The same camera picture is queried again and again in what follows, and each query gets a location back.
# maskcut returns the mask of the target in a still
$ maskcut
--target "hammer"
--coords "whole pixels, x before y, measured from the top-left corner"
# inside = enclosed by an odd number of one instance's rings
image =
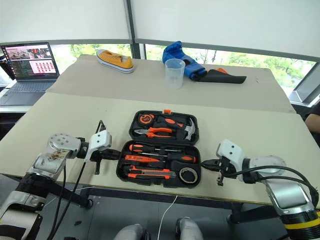
[[[159,116],[157,118],[157,122],[158,123],[165,123],[168,127],[172,128],[172,129],[185,130],[187,132],[185,140],[190,140],[191,136],[196,131],[196,127],[195,127],[194,121],[192,121],[191,118],[190,118],[191,126],[188,126],[188,125],[183,124],[183,123],[176,122],[176,121],[174,121],[174,120],[172,120],[170,118],[165,118],[163,116]]]

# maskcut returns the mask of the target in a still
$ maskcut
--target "beige table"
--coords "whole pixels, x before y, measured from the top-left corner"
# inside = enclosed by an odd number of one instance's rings
[[[89,139],[99,120],[104,121],[113,136],[112,148],[120,151],[131,139],[128,131],[138,110],[164,108],[197,117],[200,139],[195,146],[202,161],[215,158],[219,142],[227,138],[242,147],[248,157],[276,155],[283,158],[289,167],[301,171],[314,187],[320,187],[320,150],[297,114],[57,93],[46,93],[0,141],[0,173],[24,176],[36,156],[45,149],[50,135],[67,133]],[[67,161],[68,182],[76,181],[82,163],[81,159]],[[116,176],[116,165],[117,161],[104,160],[100,175],[94,175],[95,164],[90,162],[80,182],[208,199],[270,203],[261,183],[244,184],[236,179],[225,179],[221,187],[216,183],[218,173],[206,169],[202,169],[201,182],[195,188],[164,188],[123,182]]]
[[[96,56],[82,55],[47,90],[112,99],[138,100],[166,104],[199,105],[295,113],[288,98],[266,68],[204,65],[207,70],[224,68],[229,74],[247,76],[243,84],[194,82],[184,77],[181,89],[165,85],[165,66],[161,61],[133,60],[135,71],[124,74],[101,65]]]

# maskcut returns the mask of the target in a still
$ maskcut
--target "laptop keyboard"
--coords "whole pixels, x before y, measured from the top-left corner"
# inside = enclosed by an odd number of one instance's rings
[[[7,93],[37,93],[45,92],[51,85],[54,84],[51,81],[48,82],[18,82],[13,85]]]

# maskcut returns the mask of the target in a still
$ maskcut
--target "blue glove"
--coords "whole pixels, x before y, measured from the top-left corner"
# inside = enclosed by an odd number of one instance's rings
[[[203,66],[197,63],[193,58],[185,55],[182,51],[181,41],[176,41],[164,49],[162,62],[165,63],[169,59],[183,60],[185,62],[184,75],[191,80],[198,81],[207,74],[207,71]]]

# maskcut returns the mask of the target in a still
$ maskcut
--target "white cable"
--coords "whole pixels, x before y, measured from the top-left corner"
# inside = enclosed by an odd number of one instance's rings
[[[78,190],[82,190],[82,189],[93,189],[95,188],[95,186],[87,186],[87,187],[83,187],[83,188],[78,188],[76,189],[76,191]],[[56,200],[57,197],[55,197],[54,199],[52,199],[50,202],[48,202],[46,205],[43,206],[42,209],[46,208],[51,202],[53,202],[54,200]]]
[[[161,226],[162,226],[162,222],[163,222],[163,220],[164,220],[164,217],[165,217],[167,211],[173,206],[173,204],[175,204],[177,198],[178,198],[178,195],[175,196],[175,199],[173,200],[173,202],[171,203],[171,205],[164,211],[164,213],[163,213],[163,215],[162,215],[161,222],[160,222],[160,226],[159,226],[159,231],[158,231],[158,238],[157,238],[157,240],[159,240],[159,237],[160,237],[160,230],[161,230]]]

